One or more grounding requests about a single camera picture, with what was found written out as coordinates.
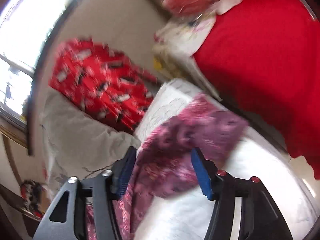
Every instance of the red blanket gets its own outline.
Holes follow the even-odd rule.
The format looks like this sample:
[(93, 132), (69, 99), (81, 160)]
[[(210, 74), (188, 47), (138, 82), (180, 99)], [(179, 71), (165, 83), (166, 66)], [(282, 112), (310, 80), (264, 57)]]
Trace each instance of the red blanket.
[(217, 21), (198, 52), (222, 94), (260, 114), (320, 179), (320, 24), (299, 0), (243, 0)]

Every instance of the black strip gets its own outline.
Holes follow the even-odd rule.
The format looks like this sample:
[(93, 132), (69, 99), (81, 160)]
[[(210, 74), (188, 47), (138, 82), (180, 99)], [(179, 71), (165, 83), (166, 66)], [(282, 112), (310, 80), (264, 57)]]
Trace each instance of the black strip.
[(28, 111), (27, 111), (27, 145), (28, 145), (28, 155), (33, 156), (33, 145), (32, 145), (32, 134), (30, 133), (30, 130), (32, 130), (32, 123), (33, 123), (33, 109), (36, 108), (35, 106), (35, 99), (33, 97), (33, 91), (37, 90), (37, 81), (41, 79), (41, 71), (44, 68), (44, 63), (46, 60), (46, 57), (50, 51), (50, 48), (55, 40), (55, 38), (58, 36), (61, 28), (63, 27), (65, 21), (68, 19), (69, 15), (75, 10), (77, 7), (78, 3), (81, 2), (82, 0), (73, 0), (66, 10), (63, 12), (63, 14), (60, 16), (60, 18), (57, 20), (56, 25), (54, 26), (52, 32), (50, 33), (47, 42), (45, 43), (42, 52), (40, 54), (40, 57), (38, 59), (38, 62), (36, 64), (36, 69), (35, 69), (35, 74), (33, 76), (33, 81), (32, 81), (32, 86), (31, 86), (31, 92), (30, 92), (30, 97), (28, 100)]

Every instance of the floral purple fabric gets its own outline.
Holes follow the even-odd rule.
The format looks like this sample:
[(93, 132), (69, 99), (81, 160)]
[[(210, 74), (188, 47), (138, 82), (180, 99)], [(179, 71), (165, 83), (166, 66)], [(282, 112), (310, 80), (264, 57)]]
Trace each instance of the floral purple fabric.
[(127, 192), (114, 201), (123, 240), (134, 238), (154, 196), (166, 198), (198, 185), (190, 158), (193, 147), (221, 168), (246, 126), (244, 119), (219, 111), (199, 95), (157, 127), (140, 148)]

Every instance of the white mattress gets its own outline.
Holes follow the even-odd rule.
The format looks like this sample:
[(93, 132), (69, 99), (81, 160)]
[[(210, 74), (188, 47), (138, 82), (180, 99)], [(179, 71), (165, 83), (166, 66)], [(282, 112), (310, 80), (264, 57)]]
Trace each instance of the white mattress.
[[(171, 116), (178, 114), (200, 93), (196, 86), (175, 79), (161, 87), (145, 117), (135, 131), (144, 141), (148, 134)], [(220, 109), (220, 103), (210, 98)], [(300, 240), (315, 223), (319, 209), (310, 192), (295, 176), (281, 154), (253, 128), (246, 130), (224, 169), (232, 176), (249, 179), (259, 177), (277, 203), (293, 239)], [(135, 239), (204, 239), (214, 207), (202, 195), (199, 187), (178, 197), (155, 197)], [(231, 239), (238, 239), (241, 198), (236, 198), (234, 226)]]

